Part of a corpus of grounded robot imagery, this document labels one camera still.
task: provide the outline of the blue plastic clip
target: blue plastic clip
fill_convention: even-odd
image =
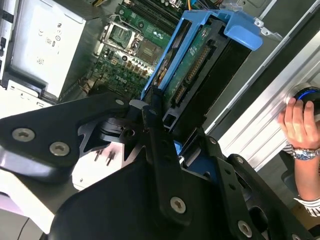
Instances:
[[[245,47],[255,51],[261,47],[263,44],[263,39],[260,36],[261,29],[255,25],[255,19],[246,14],[243,11],[228,11],[228,10],[192,10],[192,11],[185,11],[180,19],[170,41],[167,45],[163,55],[161,56],[158,65],[155,68],[152,76],[149,78],[149,81],[145,85],[144,89],[141,93],[141,100],[144,98],[145,93],[148,87],[151,85],[152,80],[158,73],[159,67],[161,66],[167,52],[170,50],[171,45],[178,34],[179,28],[184,20],[188,20],[192,22],[184,40],[181,43],[180,48],[178,49],[174,59],[172,60],[171,65],[169,66],[165,76],[162,79],[162,82],[159,86],[159,89],[164,90],[169,81],[171,80],[172,76],[174,75],[178,65],[180,64],[183,56],[187,52],[189,46],[192,43],[192,39],[194,39],[195,35],[197,34],[198,29],[200,26],[203,26],[208,21],[210,16],[214,16],[224,23],[226,23],[224,29],[224,35],[237,41],[238,43],[244,45]]]

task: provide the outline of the finger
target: finger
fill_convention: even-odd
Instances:
[[[295,98],[290,98],[289,103],[285,109],[285,116],[284,116],[284,124],[287,129],[287,135],[289,138],[295,138],[295,129],[292,123],[292,118],[294,114],[294,106],[296,103]]]
[[[313,138],[317,136],[318,131],[314,116],[314,104],[312,101],[308,101],[305,104],[303,118],[306,134],[308,137],[314,140]]]
[[[287,135],[287,127],[285,124],[285,115],[286,115],[286,110],[283,110],[282,112],[280,112],[279,116],[278,116],[278,123],[282,129],[282,131],[284,132],[285,135]]]
[[[292,114],[292,125],[295,132],[295,137],[298,142],[302,142],[306,139],[307,133],[304,124],[304,102],[302,100],[297,100],[293,107]]]

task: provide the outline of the green circuit board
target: green circuit board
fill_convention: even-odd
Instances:
[[[206,43],[206,38],[209,34],[210,28],[210,26],[205,25],[201,31],[198,32],[193,43],[176,69],[171,81],[166,87],[163,94],[166,108],[171,104],[173,98],[178,98],[177,100],[181,98],[181,95],[184,93],[183,91],[186,90],[184,87],[181,87],[181,83],[183,81],[189,81],[194,77],[194,74],[201,64],[202,57],[205,57],[205,55],[208,54],[208,50],[210,50],[210,48],[203,47],[203,45]]]
[[[144,70],[141,65],[147,66],[147,63],[139,60],[139,64],[135,64],[137,58],[123,61],[119,54],[116,49],[104,46],[89,79],[128,100],[138,99],[153,71],[152,66],[148,65],[149,71]]]
[[[135,14],[125,6],[118,6],[116,13],[121,15],[121,18],[125,20],[125,22],[140,30],[144,38],[163,49],[167,47],[171,38],[170,35],[153,26],[147,20]]]

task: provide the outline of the screw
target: screw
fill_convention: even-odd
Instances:
[[[186,204],[180,197],[173,196],[170,199],[170,205],[178,214],[184,214],[186,211]]]
[[[241,157],[237,156],[236,159],[237,159],[237,161],[238,161],[239,163],[241,163],[241,164],[244,163],[244,160],[243,160]]]
[[[293,240],[301,240],[300,237],[298,237],[298,236],[295,235],[295,234],[292,234],[292,239],[293,239]]]
[[[216,143],[217,143],[216,140],[214,140],[212,137],[210,137],[210,142],[211,142],[212,144],[216,144]]]
[[[70,147],[62,141],[56,141],[52,143],[49,149],[50,152],[57,157],[66,156],[70,152]]]
[[[13,139],[20,142],[30,142],[35,136],[35,132],[29,128],[17,128],[12,132]]]
[[[252,230],[245,221],[238,221],[238,228],[247,238],[252,237]]]
[[[125,103],[121,101],[120,99],[116,99],[115,102],[119,105],[124,105]]]
[[[153,109],[149,109],[149,112],[152,113],[153,115],[157,115],[157,112]]]

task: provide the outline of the motherboard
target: motherboard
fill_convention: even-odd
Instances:
[[[128,100],[138,99],[169,44],[187,3],[187,0],[123,0],[107,19],[100,50],[96,53],[97,61],[86,76],[93,84],[89,90],[97,93],[113,91]],[[197,3],[193,8],[199,9]],[[179,96],[174,96],[177,91],[182,96],[183,74],[198,55],[202,39],[199,37],[199,43],[195,41],[199,46],[194,46],[194,55],[187,53],[192,61],[181,63],[164,95],[166,102],[178,99]]]
[[[94,82],[93,88],[103,85],[131,100],[140,97],[154,70],[154,66],[146,61],[105,45],[89,79]]]

